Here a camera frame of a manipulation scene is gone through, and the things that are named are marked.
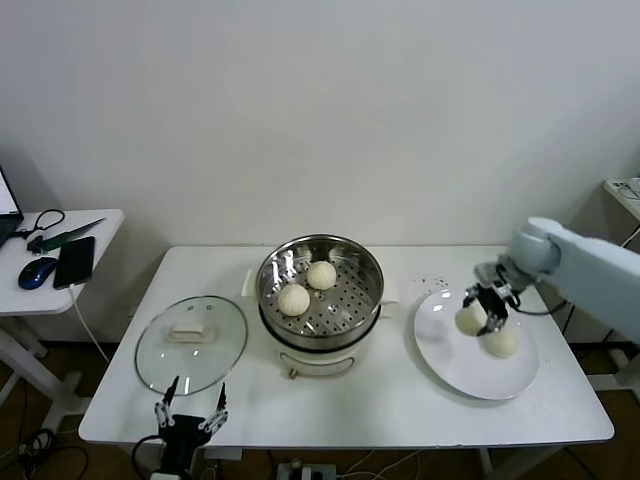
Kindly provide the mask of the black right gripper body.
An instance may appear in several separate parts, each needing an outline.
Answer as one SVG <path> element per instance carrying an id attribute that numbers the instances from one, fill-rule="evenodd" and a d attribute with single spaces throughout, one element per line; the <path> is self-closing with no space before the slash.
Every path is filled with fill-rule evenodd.
<path id="1" fill-rule="evenodd" d="M 518 295 L 510 285 L 502 281 L 483 285 L 477 283 L 476 300 L 484 309 L 488 318 L 507 318 L 508 308 L 515 309 L 518 306 Z"/>

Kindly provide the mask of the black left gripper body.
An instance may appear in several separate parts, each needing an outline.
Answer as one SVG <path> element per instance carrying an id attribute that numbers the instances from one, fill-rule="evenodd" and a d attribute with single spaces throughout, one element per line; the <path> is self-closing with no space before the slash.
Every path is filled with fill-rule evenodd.
<path id="1" fill-rule="evenodd" d="M 207 444 L 211 433 L 200 429 L 203 417 L 175 415 L 174 424 L 159 429 L 165 443 L 160 473 L 189 473 L 196 450 Z"/>

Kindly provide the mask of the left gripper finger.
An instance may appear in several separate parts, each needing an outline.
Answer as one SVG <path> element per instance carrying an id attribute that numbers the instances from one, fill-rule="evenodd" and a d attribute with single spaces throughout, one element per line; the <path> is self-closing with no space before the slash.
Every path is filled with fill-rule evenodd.
<path id="1" fill-rule="evenodd" d="M 226 405 L 226 384 L 222 383 L 215 411 L 198 425 L 198 429 L 207 434 L 216 434 L 228 420 Z"/>
<path id="2" fill-rule="evenodd" d="M 171 412 L 171 403 L 176 393 L 178 382 L 179 377 L 176 376 L 169 388 L 165 391 L 162 400 L 157 402 L 154 406 L 156 422 L 160 430 L 173 427 L 175 425 L 175 420 Z"/>

